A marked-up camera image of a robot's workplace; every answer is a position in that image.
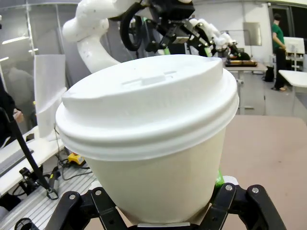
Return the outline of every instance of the person in green shirt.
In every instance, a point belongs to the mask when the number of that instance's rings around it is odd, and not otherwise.
[[[286,46],[284,45],[283,31],[279,27],[281,20],[279,14],[274,14],[272,26],[273,50],[276,55],[276,81],[272,90],[285,91],[286,79],[279,73],[279,70],[286,69]]]

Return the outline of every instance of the green shirt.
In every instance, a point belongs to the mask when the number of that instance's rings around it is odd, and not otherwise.
[[[278,25],[273,24],[272,32],[276,33],[277,38],[284,44],[283,31],[281,30],[281,28]],[[276,48],[279,48],[279,47],[280,47],[280,45],[273,40],[273,48],[276,49]]]

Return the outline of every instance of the white monitor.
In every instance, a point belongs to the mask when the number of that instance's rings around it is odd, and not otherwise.
[[[65,55],[35,55],[35,110],[40,138],[57,138],[55,115],[66,90]]]
[[[305,53],[304,39],[300,37],[284,37],[284,45],[288,53]]]

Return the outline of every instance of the person's hand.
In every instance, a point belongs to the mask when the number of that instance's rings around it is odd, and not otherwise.
[[[24,121],[24,115],[21,111],[17,110],[17,109],[14,109],[14,112],[13,112],[13,116],[14,116],[14,119],[18,122],[18,123],[21,123]]]

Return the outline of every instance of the black bag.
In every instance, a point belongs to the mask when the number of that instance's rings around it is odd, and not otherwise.
[[[265,73],[265,76],[262,78],[266,82],[274,81],[274,67],[267,66],[268,70]]]

